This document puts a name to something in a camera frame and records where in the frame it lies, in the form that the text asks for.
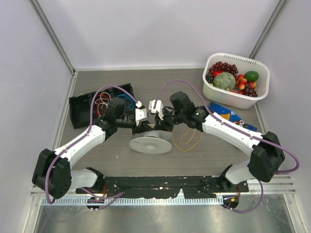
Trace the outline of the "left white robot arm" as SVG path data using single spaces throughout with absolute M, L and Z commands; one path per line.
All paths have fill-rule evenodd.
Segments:
M 100 193 L 104 175 L 91 168 L 73 170 L 73 166 L 91 149 L 105 142 L 118 128 L 137 130 L 148 119 L 147 109 L 141 102 L 133 111 L 126 111 L 125 101 L 113 98 L 103 116 L 75 139 L 55 150 L 44 149 L 38 157 L 32 183 L 45 192 L 48 203 L 62 198 L 68 191 Z

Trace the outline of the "white plastic spool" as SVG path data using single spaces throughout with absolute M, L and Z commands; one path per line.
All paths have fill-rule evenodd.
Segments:
M 171 132 L 149 131 L 141 137 L 132 139 L 129 142 L 131 149 L 145 154 L 164 154 L 170 152 L 172 145 L 169 140 L 172 138 Z

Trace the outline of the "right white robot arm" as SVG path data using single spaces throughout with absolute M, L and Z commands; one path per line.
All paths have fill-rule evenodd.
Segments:
M 175 125 L 186 124 L 191 129 L 214 135 L 237 147 L 249 159 L 229 165 L 219 176 L 222 190 L 232 191 L 239 183 L 257 179 L 268 183 L 284 162 L 284 153 L 279 149 L 278 137 L 267 132 L 253 132 L 230 122 L 204 106 L 196 107 L 182 91 L 170 96 L 172 107 L 165 108 L 160 100 L 152 100 L 149 110 L 155 115 L 155 130 L 171 132 Z

